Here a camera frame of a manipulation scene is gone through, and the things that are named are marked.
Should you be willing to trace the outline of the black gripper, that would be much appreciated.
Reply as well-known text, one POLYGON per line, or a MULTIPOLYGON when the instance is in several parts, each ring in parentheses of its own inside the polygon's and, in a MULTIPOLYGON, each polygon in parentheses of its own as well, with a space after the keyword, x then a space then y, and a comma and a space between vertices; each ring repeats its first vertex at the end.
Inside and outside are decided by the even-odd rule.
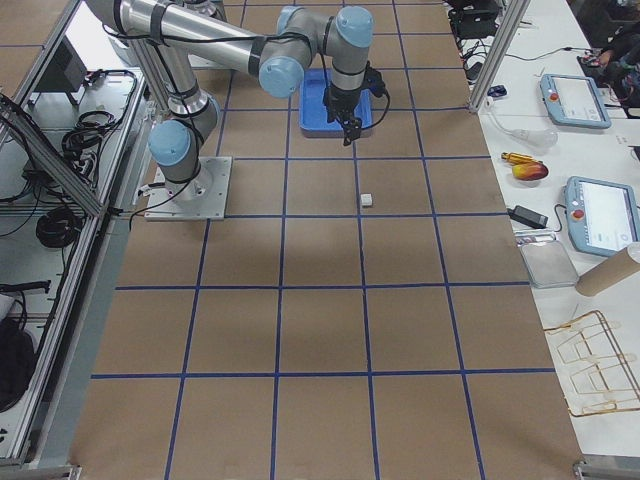
POLYGON ((362 90, 369 90, 376 98, 387 96, 386 84, 380 71, 367 62, 362 84, 353 90, 344 90, 330 82, 324 91, 323 104, 327 111, 327 121, 337 121, 343 130, 343 145, 350 146, 361 137, 361 119, 355 116, 355 109, 362 90))

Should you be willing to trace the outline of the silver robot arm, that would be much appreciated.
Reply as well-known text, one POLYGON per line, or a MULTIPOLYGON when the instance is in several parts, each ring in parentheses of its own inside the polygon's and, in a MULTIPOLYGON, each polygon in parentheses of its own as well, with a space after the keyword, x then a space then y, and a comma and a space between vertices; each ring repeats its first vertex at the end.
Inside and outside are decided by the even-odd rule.
POLYGON ((144 76, 160 82, 169 114, 190 124, 200 142, 215 129, 220 106, 201 85, 193 58, 210 62, 212 70, 250 76, 278 99, 300 89, 315 58, 325 60, 322 105, 346 146, 367 128, 356 113, 362 92, 390 97, 369 59, 374 18, 360 6, 344 6, 333 15, 285 6, 271 34, 243 29, 184 1, 90 1, 87 6, 107 34, 125 45, 144 76))

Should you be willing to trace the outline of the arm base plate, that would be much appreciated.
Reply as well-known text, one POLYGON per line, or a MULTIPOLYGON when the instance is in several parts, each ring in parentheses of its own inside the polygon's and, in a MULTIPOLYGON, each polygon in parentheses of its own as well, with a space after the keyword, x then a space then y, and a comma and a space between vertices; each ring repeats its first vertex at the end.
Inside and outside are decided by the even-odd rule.
POLYGON ((200 172, 182 190, 169 182, 149 194, 148 221, 223 220, 226 212, 233 159, 230 156, 199 158, 200 172))

